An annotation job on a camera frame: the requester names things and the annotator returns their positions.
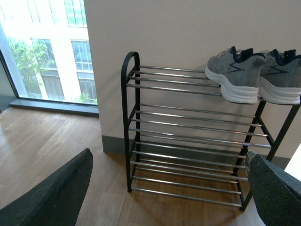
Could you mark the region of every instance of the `wooden floor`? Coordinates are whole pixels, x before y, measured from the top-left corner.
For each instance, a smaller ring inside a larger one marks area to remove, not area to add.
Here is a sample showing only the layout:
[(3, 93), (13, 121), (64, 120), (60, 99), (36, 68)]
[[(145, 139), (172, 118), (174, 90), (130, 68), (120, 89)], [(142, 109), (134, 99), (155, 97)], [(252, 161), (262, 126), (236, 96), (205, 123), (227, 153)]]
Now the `wooden floor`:
[(77, 226), (261, 226), (238, 208), (126, 189), (123, 155), (102, 150), (98, 118), (9, 108), (0, 113), (0, 209), (89, 147), (91, 183)]

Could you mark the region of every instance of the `sneaker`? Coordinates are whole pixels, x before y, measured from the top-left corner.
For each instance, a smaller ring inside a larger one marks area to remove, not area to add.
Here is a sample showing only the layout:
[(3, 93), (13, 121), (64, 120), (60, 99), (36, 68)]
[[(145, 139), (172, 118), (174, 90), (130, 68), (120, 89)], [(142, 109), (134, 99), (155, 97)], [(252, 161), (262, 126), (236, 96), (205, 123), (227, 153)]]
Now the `sneaker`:
[(264, 53), (268, 63), (260, 72), (259, 94), (268, 102), (298, 105), (301, 95), (301, 55), (292, 49)]
[(226, 100), (256, 104), (259, 73), (264, 63), (262, 53), (253, 53), (252, 48), (239, 52), (232, 47), (209, 59), (205, 75), (221, 85), (221, 94)]

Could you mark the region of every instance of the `tree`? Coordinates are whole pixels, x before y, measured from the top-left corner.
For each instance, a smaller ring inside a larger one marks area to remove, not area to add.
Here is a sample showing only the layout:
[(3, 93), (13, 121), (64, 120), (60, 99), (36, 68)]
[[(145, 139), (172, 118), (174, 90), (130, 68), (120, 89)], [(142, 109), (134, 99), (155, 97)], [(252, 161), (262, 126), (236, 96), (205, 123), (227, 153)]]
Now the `tree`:
[(82, 103), (89, 103), (89, 94), (88, 93), (82, 93), (79, 96), (79, 99)]
[(8, 39), (8, 43), (25, 85), (33, 85), (32, 76), (45, 72), (45, 68), (54, 63), (47, 60), (47, 46), (38, 40), (33, 40), (32, 45), (15, 39)]

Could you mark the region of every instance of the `window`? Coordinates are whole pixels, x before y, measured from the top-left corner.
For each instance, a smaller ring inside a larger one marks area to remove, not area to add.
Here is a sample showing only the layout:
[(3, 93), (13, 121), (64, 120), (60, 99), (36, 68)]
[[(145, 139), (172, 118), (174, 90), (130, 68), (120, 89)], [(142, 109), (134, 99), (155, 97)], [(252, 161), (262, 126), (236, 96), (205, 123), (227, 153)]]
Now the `window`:
[(90, 45), (87, 41), (73, 41), (73, 52), (77, 68), (77, 77), (81, 91), (81, 99), (85, 103), (97, 100)]
[(97, 104), (85, 17), (83, 0), (0, 0), (0, 49), (19, 98)]
[(86, 27), (84, 0), (65, 0), (69, 26)]
[(38, 62), (41, 67), (40, 73), (45, 85), (47, 96), (49, 100), (63, 101), (63, 89), (58, 71), (56, 70), (57, 67), (50, 40), (33, 40), (33, 42), (35, 41), (37, 41), (40, 45), (46, 47), (45, 53), (40, 57), (40, 60)]
[(64, 93), (57, 70), (46, 70), (41, 73), (49, 100), (64, 100)]
[(81, 98), (86, 103), (95, 104), (97, 100), (94, 75), (93, 73), (77, 73), (79, 79), (80, 91), (82, 93)]
[(48, 0), (53, 23), (55, 26), (67, 26), (66, 10), (63, 1)]
[(53, 55), (50, 40), (38, 39), (37, 42), (47, 47), (46, 52), (39, 63), (44, 65), (44, 68), (56, 68), (55, 56)]
[(77, 70), (93, 71), (89, 42), (73, 41), (72, 45)]
[(35, 74), (24, 81), (24, 86), (29, 98), (43, 99), (37, 76)]
[(53, 24), (48, 0), (26, 0), (32, 23)]

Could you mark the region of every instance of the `black metal frame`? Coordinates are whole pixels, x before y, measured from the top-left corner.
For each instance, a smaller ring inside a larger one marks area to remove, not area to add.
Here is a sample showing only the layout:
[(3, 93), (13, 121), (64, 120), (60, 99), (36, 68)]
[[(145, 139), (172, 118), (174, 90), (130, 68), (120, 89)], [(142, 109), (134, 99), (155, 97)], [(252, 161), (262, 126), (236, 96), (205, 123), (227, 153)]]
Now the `black metal frame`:
[[(131, 69), (131, 71), (129, 73), (127, 73), (127, 68), (128, 68), (128, 64), (130, 62), (130, 60), (134, 58), (135, 60), (135, 65), (134, 67)], [(121, 70), (121, 92), (122, 92), (122, 108), (123, 108), (123, 125), (124, 125), (124, 142), (125, 142), (125, 156), (126, 156), (126, 171), (127, 171), (127, 190), (128, 192), (131, 192), (132, 191), (132, 181), (134, 178), (136, 178), (135, 176), (135, 170), (137, 168), (137, 165), (147, 165), (147, 163), (140, 163), (140, 155), (144, 155), (146, 153), (143, 153), (143, 152), (140, 152), (140, 145), (143, 143), (141, 142), (140, 140), (140, 136), (141, 136), (141, 132), (144, 132), (145, 130), (141, 130), (140, 128), (140, 123), (143, 121), (141, 120), (140, 118), (140, 114), (141, 114), (141, 111), (140, 111), (140, 89), (141, 88), (144, 88), (144, 89), (157, 89), (157, 90), (167, 90), (167, 91), (174, 91), (173, 89), (166, 89), (166, 88), (158, 88), (158, 87), (150, 87), (150, 86), (141, 86), (140, 85), (140, 81), (147, 81), (149, 79), (143, 79), (143, 78), (140, 78), (140, 74), (156, 74), (156, 73), (145, 73), (145, 72), (141, 72), (140, 71), (140, 68), (149, 68), (149, 69), (152, 69), (152, 68), (156, 68), (156, 69), (163, 69), (163, 70), (168, 70), (170, 68), (159, 68), (159, 67), (151, 67), (151, 66), (140, 66), (140, 58), (139, 58), (139, 54), (137, 52), (130, 52), (127, 54), (125, 60), (124, 60), (124, 63), (122, 65), (122, 70)], [(183, 72), (189, 72), (189, 71), (193, 71), (193, 70), (185, 70), (185, 69), (174, 69), (174, 70), (178, 70), (178, 71), (183, 71)], [(128, 82), (133, 79), (135, 81), (135, 84), (128, 84)], [(127, 105), (127, 87), (132, 87), (132, 88), (135, 88), (135, 105), (130, 113), (130, 116), (128, 116), (128, 105)], [(176, 90), (178, 92), (190, 92), (188, 90)], [(220, 94), (218, 93), (212, 93), (212, 92), (203, 92), (203, 91), (193, 91), (193, 92), (190, 92), (190, 93), (197, 93), (197, 94), (205, 94), (205, 95), (213, 95), (213, 96), (221, 96)], [(246, 153), (248, 152), (248, 146), (252, 145), (250, 143), (253, 135), (254, 135), (254, 132), (255, 132), (255, 129), (258, 126), (260, 126), (260, 128), (262, 129), (263, 131), (263, 134), (265, 135), (267, 141), (269, 142), (270, 144), (270, 151), (269, 151), (269, 154), (267, 156), (267, 160), (271, 161), (272, 158), (274, 157), (277, 149), (279, 148), (288, 128), (290, 127), (291, 123), (293, 122), (299, 108), (301, 105), (293, 105), (277, 138), (274, 140), (269, 132), (269, 130), (267, 129), (267, 127), (265, 126), (263, 120), (261, 119), (261, 114), (265, 108), (265, 105), (266, 105), (266, 101), (263, 100), (262, 98), (260, 98), (260, 103), (258, 105), (258, 108), (256, 110), (256, 113), (255, 115), (253, 116), (253, 121), (251, 123), (251, 126), (249, 128), (249, 131), (247, 133), (247, 136), (244, 140), (244, 142), (240, 142), (242, 145), (242, 148), (241, 148), (241, 151), (240, 151), (240, 154), (239, 154), (239, 157), (237, 158), (237, 161), (236, 161), (236, 164), (234, 165), (234, 168), (233, 168), (233, 172), (232, 172), (232, 176), (233, 178), (239, 178), (238, 177), (238, 170), (241, 167), (241, 163), (243, 161), (243, 157), (242, 156), (245, 156)], [(135, 121), (135, 126), (136, 128), (135, 129), (130, 129), (129, 128), (129, 125), (132, 121)], [(136, 134), (135, 134), (135, 138), (134, 138), (134, 141), (130, 147), (130, 139), (129, 139), (129, 130), (132, 130), (132, 131), (135, 131)], [(135, 153), (136, 154), (136, 160), (135, 161), (131, 161), (131, 157), (132, 157), (132, 154)], [(134, 164), (134, 167), (133, 167), (133, 170), (132, 170), (132, 173), (131, 173), (131, 167), (130, 167), (130, 164)], [(241, 205), (236, 205), (236, 204), (233, 204), (234, 206), (239, 206), (240, 209), (242, 211), (244, 211), (248, 205), (248, 203), (250, 202), (250, 199), (252, 197), (252, 193), (251, 191), (248, 193), (247, 197), (244, 198), (244, 195), (243, 195), (243, 191), (242, 191), (242, 188), (241, 188), (241, 184), (240, 184), (240, 181), (239, 179), (236, 180), (236, 184), (237, 184), (237, 188), (238, 188), (238, 191), (240, 192), (240, 200), (241, 200)], [(148, 190), (145, 190), (145, 189), (140, 189), (140, 188), (135, 188), (135, 190), (141, 190), (141, 191), (148, 191)], [(161, 193), (161, 192), (155, 192), (155, 191), (149, 191), (149, 192), (153, 192), (153, 193), (157, 193), (157, 194), (165, 194), (165, 193)], [(186, 197), (186, 196), (183, 196), (183, 195), (176, 195), (176, 194), (167, 194), (167, 195), (170, 195), (170, 196), (174, 196), (174, 197), (182, 197), (182, 198), (190, 198), (190, 199), (194, 199), (194, 200), (201, 200), (201, 201), (206, 201), (206, 202), (211, 202), (209, 200), (204, 200), (204, 199), (198, 199), (198, 198), (193, 198), (193, 197)]]

